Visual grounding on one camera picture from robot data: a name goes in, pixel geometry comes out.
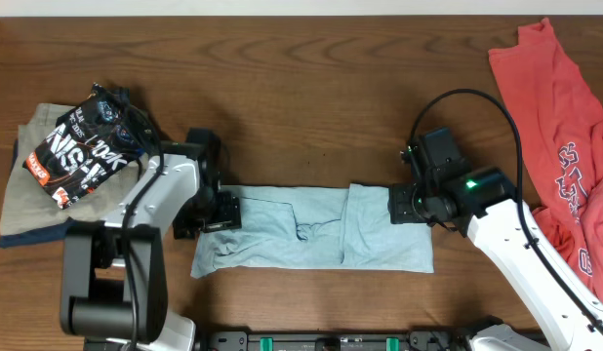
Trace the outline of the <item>light blue t-shirt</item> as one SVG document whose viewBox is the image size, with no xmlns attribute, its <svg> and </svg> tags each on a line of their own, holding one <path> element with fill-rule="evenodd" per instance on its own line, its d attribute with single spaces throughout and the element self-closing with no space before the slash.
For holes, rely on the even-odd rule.
<svg viewBox="0 0 603 351">
<path fill-rule="evenodd" d="M 238 229 L 199 237 L 190 275 L 232 267 L 431 273 L 431 230 L 393 224 L 385 187 L 228 186 Z"/>
</svg>

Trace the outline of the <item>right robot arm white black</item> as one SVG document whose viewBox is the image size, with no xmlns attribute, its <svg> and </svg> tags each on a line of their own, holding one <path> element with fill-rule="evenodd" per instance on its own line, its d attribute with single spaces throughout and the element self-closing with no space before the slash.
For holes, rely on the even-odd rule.
<svg viewBox="0 0 603 351">
<path fill-rule="evenodd" d="M 393 224 L 458 232 L 502 272 L 550 350 L 603 350 L 603 303 L 546 240 L 519 189 L 498 168 L 473 170 L 441 128 L 401 151 L 413 179 L 389 189 Z"/>
</svg>

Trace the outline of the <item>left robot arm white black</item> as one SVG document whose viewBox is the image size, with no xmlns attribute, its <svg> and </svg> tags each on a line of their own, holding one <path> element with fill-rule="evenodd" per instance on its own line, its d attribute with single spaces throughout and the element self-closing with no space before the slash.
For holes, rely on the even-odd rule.
<svg viewBox="0 0 603 351">
<path fill-rule="evenodd" d="M 163 241 L 242 226 L 221 188 L 221 140 L 192 129 L 163 141 L 146 172 L 103 218 L 76 221 L 63 241 L 60 327 L 87 350 L 200 350 L 195 322 L 168 306 Z"/>
</svg>

